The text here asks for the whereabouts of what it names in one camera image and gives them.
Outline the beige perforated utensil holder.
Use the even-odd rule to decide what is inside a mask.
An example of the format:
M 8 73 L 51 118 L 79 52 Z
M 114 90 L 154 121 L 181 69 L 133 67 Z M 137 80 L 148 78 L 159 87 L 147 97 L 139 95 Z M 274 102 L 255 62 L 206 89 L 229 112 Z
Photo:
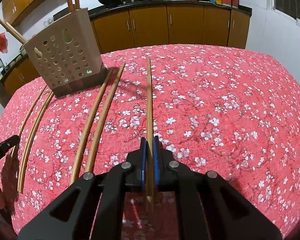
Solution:
M 101 85 L 106 79 L 86 8 L 59 18 L 23 48 L 57 98 Z

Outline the red floral tablecloth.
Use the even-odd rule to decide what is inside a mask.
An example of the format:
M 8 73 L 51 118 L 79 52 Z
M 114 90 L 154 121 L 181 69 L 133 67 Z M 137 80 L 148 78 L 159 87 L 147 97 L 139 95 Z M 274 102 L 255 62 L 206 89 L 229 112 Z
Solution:
M 213 46 L 168 45 L 106 53 L 125 62 L 101 135 L 94 173 L 108 172 L 146 137 L 147 58 L 151 59 L 153 130 L 163 148 L 196 172 L 214 170 L 288 237 L 300 220 L 300 86 L 273 57 Z M 0 142 L 18 134 L 46 86 L 19 88 L 0 118 Z M 0 184 L 16 233 L 68 186 L 79 142 L 100 87 L 50 101 L 34 137 L 23 194 L 0 161 Z M 127 194 L 121 239 L 178 239 L 175 197 Z

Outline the red plastic bag on wall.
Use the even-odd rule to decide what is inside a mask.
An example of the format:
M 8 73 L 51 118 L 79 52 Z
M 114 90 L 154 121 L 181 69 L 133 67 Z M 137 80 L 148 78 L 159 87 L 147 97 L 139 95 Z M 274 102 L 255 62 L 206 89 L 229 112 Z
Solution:
M 6 38 L 5 33 L 0 33 L 0 52 L 8 53 L 8 40 Z

